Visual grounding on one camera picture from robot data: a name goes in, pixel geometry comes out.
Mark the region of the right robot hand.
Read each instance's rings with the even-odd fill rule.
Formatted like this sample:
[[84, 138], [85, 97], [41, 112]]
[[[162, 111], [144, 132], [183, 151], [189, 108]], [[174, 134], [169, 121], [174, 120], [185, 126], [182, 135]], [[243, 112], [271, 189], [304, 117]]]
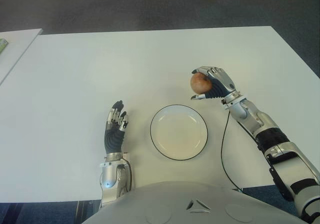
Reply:
[[196, 95], [191, 100], [224, 98], [236, 91], [235, 84], [221, 68], [202, 66], [192, 74], [190, 85]]

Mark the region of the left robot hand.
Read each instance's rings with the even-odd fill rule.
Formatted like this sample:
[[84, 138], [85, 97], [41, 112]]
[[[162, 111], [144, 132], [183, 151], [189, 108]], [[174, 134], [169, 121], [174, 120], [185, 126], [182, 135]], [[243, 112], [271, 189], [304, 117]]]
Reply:
[[104, 147], [106, 154], [121, 153], [125, 131], [129, 124], [128, 115], [124, 111], [122, 100], [117, 101], [109, 111], [105, 132]]

